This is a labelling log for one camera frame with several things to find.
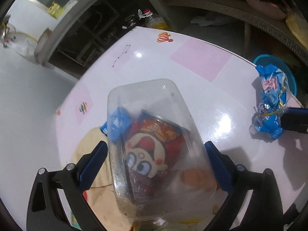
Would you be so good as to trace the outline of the beige cloth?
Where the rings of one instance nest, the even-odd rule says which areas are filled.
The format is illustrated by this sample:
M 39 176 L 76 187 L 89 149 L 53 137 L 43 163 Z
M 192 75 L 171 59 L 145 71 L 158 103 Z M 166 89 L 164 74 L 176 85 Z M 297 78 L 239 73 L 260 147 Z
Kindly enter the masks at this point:
M 77 145 L 70 161 L 76 164 L 83 155 L 91 153 L 100 141 L 107 142 L 107 137 L 99 127 L 91 129 Z M 106 159 L 92 186 L 85 192 L 85 198 L 107 230 L 131 230 L 133 221 L 125 218 L 117 207 L 109 159 Z

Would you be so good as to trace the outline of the cooking oil bottle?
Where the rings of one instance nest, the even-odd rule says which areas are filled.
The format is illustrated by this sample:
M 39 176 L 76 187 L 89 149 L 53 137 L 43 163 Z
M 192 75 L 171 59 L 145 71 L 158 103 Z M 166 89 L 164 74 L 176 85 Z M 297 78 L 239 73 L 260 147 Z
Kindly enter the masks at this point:
M 144 14 L 146 27 L 159 30 L 169 30 L 169 27 L 164 19 L 158 14 L 153 13 L 149 9 L 144 10 Z

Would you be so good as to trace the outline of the blue snack wrapper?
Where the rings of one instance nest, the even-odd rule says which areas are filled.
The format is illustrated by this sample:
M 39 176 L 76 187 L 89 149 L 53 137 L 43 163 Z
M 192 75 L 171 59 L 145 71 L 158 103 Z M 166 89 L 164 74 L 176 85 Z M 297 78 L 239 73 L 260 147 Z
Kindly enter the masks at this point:
M 262 86 L 261 102 L 249 130 L 252 134 L 263 133 L 276 140 L 284 131 L 280 119 L 290 98 L 288 82 L 280 73 L 266 73 L 260 66 L 256 66 L 256 70 Z

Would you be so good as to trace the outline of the pink balloon tablecloth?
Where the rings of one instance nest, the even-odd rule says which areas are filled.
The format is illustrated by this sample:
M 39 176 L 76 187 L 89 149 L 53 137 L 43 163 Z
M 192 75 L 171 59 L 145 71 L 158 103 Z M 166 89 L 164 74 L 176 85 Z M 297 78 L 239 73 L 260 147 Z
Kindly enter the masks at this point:
M 176 203 L 156 212 L 160 221 L 201 227 L 227 194 L 213 183 L 201 144 L 212 141 L 233 162 L 261 172 L 273 170 L 284 210 L 307 200 L 307 135 L 285 132 L 276 141 L 249 132 L 261 90 L 252 63 L 226 49 L 174 32 L 137 27 L 113 44 L 79 79 L 56 112 L 63 165 L 76 163 L 106 136 L 101 131 L 118 107 L 131 120 L 142 110 L 186 128 L 180 157 L 170 157 L 166 140 L 147 134 L 166 176 L 152 202 Z

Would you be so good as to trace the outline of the blue trash basket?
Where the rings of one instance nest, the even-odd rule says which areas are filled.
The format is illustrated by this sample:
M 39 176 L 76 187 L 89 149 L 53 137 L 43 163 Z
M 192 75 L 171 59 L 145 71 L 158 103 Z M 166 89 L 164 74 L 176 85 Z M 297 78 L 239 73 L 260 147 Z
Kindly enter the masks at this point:
M 265 70 L 266 73 L 280 73 L 281 76 L 284 76 L 288 82 L 288 87 L 291 93 L 294 96 L 297 96 L 298 87 L 295 80 L 295 77 L 291 69 L 278 57 L 269 54 L 258 55 L 253 64 L 255 66 L 260 66 Z

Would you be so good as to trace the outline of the clear plastic container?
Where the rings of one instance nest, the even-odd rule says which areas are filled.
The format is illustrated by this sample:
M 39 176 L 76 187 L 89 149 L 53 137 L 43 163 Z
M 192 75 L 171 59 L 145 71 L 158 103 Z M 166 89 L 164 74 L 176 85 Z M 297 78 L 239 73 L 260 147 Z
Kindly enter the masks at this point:
M 217 190 L 203 141 L 176 84 L 158 79 L 108 95 L 108 148 L 117 205 L 134 221 L 201 221 Z

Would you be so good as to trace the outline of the yellow food bag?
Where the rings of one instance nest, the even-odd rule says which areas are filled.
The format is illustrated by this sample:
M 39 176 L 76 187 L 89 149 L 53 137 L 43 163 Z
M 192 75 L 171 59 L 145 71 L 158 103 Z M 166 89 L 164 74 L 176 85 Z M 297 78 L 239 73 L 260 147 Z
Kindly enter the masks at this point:
M 307 22 L 295 12 L 288 12 L 285 22 L 291 33 L 307 49 Z

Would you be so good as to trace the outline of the yellow dish soap bottle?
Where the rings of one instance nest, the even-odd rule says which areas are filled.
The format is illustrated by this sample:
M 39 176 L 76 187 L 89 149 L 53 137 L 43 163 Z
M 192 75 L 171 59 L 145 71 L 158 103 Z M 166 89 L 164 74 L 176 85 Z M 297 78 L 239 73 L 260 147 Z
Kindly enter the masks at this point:
M 53 2 L 52 5 L 48 8 L 47 13 L 57 19 L 61 16 L 64 10 L 64 7 L 58 3 Z

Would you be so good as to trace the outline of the pink basin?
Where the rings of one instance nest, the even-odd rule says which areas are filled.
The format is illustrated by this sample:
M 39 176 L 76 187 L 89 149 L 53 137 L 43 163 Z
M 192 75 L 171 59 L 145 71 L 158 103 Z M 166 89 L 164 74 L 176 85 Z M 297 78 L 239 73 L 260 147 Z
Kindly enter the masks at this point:
M 283 20 L 287 16 L 287 9 L 283 0 L 246 0 L 246 2 L 251 8 L 268 18 Z

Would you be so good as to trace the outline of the green plastic bottle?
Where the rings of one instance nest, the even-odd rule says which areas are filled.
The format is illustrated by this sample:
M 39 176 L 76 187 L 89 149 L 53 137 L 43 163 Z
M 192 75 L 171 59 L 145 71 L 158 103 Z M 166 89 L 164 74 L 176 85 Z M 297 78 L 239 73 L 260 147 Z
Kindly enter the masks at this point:
M 198 224 L 204 224 L 205 219 L 195 218 L 188 221 L 167 221 L 163 218 L 142 222 L 134 222 L 131 230 L 197 230 Z

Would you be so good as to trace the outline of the blue white toothpaste box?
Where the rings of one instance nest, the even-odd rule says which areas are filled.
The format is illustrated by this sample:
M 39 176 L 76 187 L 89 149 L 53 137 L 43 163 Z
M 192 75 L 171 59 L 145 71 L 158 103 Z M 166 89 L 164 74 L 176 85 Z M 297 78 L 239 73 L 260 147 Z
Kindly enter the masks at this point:
M 101 128 L 100 131 L 107 137 L 108 136 L 108 123 L 105 122 Z

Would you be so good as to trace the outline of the red cartoon snack bag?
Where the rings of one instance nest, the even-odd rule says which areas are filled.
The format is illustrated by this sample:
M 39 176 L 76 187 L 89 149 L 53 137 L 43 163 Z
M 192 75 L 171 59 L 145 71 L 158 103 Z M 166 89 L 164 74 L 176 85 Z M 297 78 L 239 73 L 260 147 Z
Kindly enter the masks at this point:
M 168 119 L 141 111 L 124 141 L 127 179 L 134 203 L 158 198 L 187 149 L 190 133 Z

